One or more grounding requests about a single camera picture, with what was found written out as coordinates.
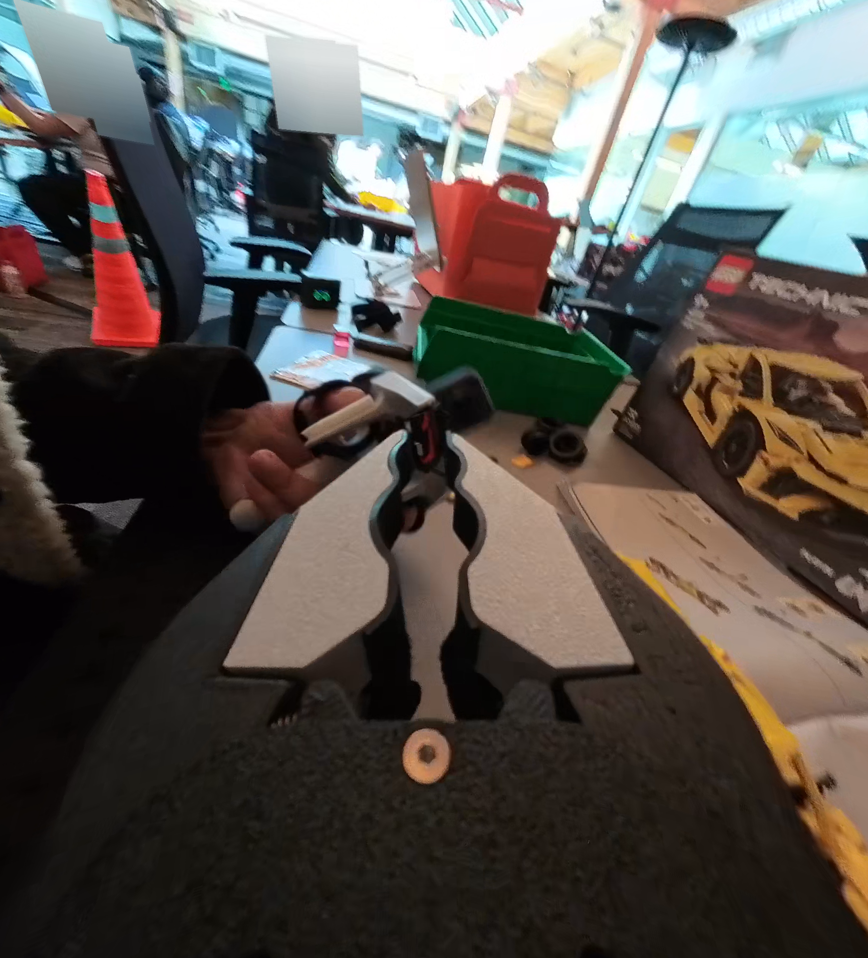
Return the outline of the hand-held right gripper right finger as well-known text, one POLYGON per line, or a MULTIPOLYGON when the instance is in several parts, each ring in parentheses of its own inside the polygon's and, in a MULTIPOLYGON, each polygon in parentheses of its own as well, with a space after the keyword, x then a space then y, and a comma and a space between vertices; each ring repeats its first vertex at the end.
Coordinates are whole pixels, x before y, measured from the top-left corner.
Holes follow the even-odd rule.
POLYGON ((450 435, 452 531, 464 546, 455 623, 440 651, 453 715, 492 720, 517 686, 636 674, 583 547, 558 510, 468 440, 450 435))

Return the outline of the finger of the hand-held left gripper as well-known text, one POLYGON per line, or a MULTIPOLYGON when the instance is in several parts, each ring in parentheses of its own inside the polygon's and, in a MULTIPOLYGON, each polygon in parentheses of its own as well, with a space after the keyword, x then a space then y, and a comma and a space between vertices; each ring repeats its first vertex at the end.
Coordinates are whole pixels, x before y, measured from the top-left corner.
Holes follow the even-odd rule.
POLYGON ((391 370, 372 376, 372 398, 383 414, 421 414, 436 407, 434 395, 391 370))

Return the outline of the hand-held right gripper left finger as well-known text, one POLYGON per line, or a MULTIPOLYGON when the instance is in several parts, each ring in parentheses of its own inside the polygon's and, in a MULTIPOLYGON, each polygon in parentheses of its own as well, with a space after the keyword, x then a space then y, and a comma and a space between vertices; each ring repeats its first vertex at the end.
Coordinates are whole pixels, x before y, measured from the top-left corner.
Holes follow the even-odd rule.
POLYGON ((411 719, 412 677, 392 545, 401 535, 395 433, 295 513, 223 661, 233 677, 338 685, 363 718, 411 719))

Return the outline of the slim black yellow brick strip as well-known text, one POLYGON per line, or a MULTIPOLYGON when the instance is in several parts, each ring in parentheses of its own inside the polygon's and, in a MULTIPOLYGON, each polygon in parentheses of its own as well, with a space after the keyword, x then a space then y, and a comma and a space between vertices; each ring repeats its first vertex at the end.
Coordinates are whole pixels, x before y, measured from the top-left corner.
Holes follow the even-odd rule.
POLYGON ((401 531, 415 533, 427 512, 448 493, 443 416, 430 410, 411 418, 396 452, 396 484, 401 506, 401 531))

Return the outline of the yellow toy brick car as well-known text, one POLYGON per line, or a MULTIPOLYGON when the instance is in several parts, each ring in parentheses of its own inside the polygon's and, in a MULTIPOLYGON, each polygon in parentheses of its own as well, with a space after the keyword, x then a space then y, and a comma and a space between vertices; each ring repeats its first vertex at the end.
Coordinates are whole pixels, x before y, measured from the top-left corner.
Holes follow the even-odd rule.
POLYGON ((843 897, 868 931, 868 699, 857 677, 835 678, 762 603, 742 613, 657 559, 619 560, 701 640, 750 712, 785 782, 803 798, 800 816, 834 867, 843 897))

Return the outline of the person's left forearm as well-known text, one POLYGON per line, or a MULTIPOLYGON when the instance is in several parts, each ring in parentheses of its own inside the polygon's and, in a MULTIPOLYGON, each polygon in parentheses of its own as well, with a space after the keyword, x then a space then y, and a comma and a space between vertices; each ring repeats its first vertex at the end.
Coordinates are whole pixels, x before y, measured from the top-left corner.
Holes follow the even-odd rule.
POLYGON ((29 457, 67 505, 205 493, 209 421, 269 397, 248 355, 226 346, 34 353, 0 340, 0 359, 29 457))

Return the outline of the grey desk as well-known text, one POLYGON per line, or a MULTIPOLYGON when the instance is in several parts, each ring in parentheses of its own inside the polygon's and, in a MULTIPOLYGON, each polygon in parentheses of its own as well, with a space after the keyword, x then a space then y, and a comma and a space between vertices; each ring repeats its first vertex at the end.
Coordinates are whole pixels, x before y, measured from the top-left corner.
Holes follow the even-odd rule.
POLYGON ((583 465, 567 469, 546 460, 530 469, 512 465, 519 436, 531 420, 496 413, 468 435, 470 443, 584 529, 598 533, 617 554, 657 559, 674 581, 691 581, 718 597, 706 602, 716 613, 737 605, 742 613, 756 603, 779 613, 780 624, 810 638, 809 652, 844 681, 868 686, 868 629, 797 581, 757 550, 697 495, 686 492, 612 433, 608 407, 584 435, 589 450, 583 465))

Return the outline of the person's left hand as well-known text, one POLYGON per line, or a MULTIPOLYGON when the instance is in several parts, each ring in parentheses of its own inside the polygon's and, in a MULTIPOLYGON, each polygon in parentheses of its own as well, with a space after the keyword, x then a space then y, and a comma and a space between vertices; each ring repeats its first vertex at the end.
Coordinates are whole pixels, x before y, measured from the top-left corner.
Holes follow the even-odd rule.
POLYGON ((202 434, 202 453, 230 521, 243 533, 258 533, 296 511, 349 467, 312 455, 289 402, 260 402, 215 417, 202 434))

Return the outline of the green plastic bin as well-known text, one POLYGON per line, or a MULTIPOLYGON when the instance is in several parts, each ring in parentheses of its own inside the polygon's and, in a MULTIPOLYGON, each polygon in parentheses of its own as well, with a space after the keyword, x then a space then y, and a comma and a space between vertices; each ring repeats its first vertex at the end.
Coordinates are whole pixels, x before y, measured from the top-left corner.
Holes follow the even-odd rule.
POLYGON ((461 368, 483 379, 495 409, 589 426, 631 369, 589 331, 436 296, 416 330, 416 376, 461 368))

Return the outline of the red plastic carry case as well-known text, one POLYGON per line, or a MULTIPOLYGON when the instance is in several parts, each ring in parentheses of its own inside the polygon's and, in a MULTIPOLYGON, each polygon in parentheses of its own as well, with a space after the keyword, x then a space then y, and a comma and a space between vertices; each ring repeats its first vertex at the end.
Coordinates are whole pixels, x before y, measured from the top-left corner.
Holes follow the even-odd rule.
POLYGON ((503 174, 492 185, 469 178, 431 186, 440 266, 416 273, 432 296, 535 316, 562 227, 545 183, 503 174))

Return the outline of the open building instruction booklet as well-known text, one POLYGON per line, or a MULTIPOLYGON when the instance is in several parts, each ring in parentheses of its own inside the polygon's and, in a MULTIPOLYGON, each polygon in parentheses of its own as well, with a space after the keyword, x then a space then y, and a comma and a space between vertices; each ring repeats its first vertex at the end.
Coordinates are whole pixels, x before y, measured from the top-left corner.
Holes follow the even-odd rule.
POLYGON ((752 681, 868 842, 868 629, 778 570, 694 494, 568 481, 560 492, 752 681))

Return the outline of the black mesh office chair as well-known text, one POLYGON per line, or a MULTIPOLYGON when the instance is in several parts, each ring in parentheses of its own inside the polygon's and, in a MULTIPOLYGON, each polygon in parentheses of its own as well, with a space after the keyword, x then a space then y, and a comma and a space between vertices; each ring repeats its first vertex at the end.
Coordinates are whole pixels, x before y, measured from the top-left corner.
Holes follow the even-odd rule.
POLYGON ((594 333, 635 372, 643 372, 722 257, 754 257, 786 212, 786 207, 678 204, 645 246, 622 256, 612 274, 604 267, 585 294, 562 300, 569 327, 594 333))

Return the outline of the orange traffic cone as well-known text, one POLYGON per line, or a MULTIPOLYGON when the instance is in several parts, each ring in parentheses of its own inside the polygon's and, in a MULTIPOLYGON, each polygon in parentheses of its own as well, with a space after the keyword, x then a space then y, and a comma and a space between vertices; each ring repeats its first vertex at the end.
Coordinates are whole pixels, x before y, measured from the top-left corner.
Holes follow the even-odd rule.
POLYGON ((120 222, 105 176, 85 174, 92 231, 95 305, 92 344, 102 348, 151 349, 161 335, 153 309, 120 222))

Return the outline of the toy car set box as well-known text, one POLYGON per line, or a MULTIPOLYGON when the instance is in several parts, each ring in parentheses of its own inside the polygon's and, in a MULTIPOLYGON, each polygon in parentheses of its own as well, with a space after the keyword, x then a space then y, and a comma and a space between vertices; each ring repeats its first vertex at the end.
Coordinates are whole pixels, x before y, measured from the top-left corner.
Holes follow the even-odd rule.
POLYGON ((615 431, 868 628, 868 274, 723 255, 615 431))

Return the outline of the black floor lamp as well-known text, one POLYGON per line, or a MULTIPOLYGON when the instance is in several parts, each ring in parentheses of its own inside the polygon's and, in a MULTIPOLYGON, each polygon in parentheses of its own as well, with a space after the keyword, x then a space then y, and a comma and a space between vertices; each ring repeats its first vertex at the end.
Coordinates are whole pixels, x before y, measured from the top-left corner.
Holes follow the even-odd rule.
POLYGON ((671 15, 663 26, 658 28, 655 39, 667 50, 678 52, 680 54, 680 64, 669 85, 666 99, 643 149, 643 155, 631 181, 630 189, 608 233, 600 260, 587 286, 586 297, 595 302, 600 299, 599 282, 603 271, 611 260, 614 247, 618 244, 618 235, 622 232, 621 228, 627 226, 627 213, 631 212, 636 205, 634 195, 637 188, 643 180, 649 163, 655 159, 658 150, 663 149, 658 141, 665 130, 667 113, 691 65, 691 60, 695 54, 707 56, 717 54, 730 47, 737 39, 737 32, 726 20, 708 14, 671 15))

